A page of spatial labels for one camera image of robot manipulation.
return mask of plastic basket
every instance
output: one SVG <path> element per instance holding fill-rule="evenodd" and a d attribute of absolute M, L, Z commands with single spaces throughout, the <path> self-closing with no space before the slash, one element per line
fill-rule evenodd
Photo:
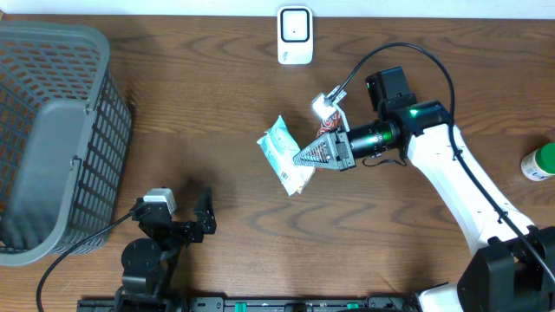
<path fill-rule="evenodd" d="M 0 265 L 63 252 L 109 224 L 132 126 L 109 57 L 96 29 L 0 22 Z"/>

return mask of wood grain surface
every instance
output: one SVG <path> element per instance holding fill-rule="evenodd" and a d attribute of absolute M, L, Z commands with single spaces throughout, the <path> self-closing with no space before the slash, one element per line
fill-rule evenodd
<path fill-rule="evenodd" d="M 283 66 L 275 18 L 7 19 L 87 24 L 110 41 L 110 70 L 136 108 L 116 217 L 165 185 L 185 220 L 201 188 L 212 187 L 218 230 L 183 252 L 173 278 L 183 294 L 355 297 L 458 281 L 471 259 L 466 241 L 414 167 L 318 172 L 302 195 L 288 197 L 256 144 L 280 114 L 301 146 L 310 143 L 318 127 L 311 100 L 386 42 L 420 44 L 445 62 L 456 121 L 475 158 L 539 227 L 555 224 L 555 180 L 533 183 L 519 168 L 523 156 L 555 140 L 555 22 L 317 18 L 313 62 Z M 366 75 L 398 64 L 420 100 L 447 100 L 430 60 L 392 49 L 347 87 L 352 125 L 376 117 Z M 113 296 L 121 252 L 138 237 L 137 224 L 126 221 L 101 250 L 64 260 L 46 283 L 45 309 Z M 54 259 L 0 268 L 0 310 L 35 310 L 36 285 Z"/>

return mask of wall outlet device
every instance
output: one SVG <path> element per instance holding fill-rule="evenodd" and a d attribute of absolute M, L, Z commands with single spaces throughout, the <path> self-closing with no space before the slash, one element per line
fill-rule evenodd
<path fill-rule="evenodd" d="M 308 64 L 314 50 L 312 11 L 305 6 L 284 6 L 277 13 L 277 60 L 282 64 Z"/>

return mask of green light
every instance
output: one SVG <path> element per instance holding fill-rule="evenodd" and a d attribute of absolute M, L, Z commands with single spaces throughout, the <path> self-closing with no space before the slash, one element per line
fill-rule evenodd
<path fill-rule="evenodd" d="M 391 139 L 393 139 L 393 134 L 390 131 L 387 131 L 386 133 L 383 134 L 383 140 L 386 142 L 391 141 Z"/>

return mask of white wall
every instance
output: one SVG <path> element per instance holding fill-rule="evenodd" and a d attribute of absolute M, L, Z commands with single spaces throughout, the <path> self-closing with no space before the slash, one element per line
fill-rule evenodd
<path fill-rule="evenodd" d="M 315 16 L 555 18 L 553 0 L 0 0 L 0 10 L 26 14 L 275 16 L 305 4 Z"/>

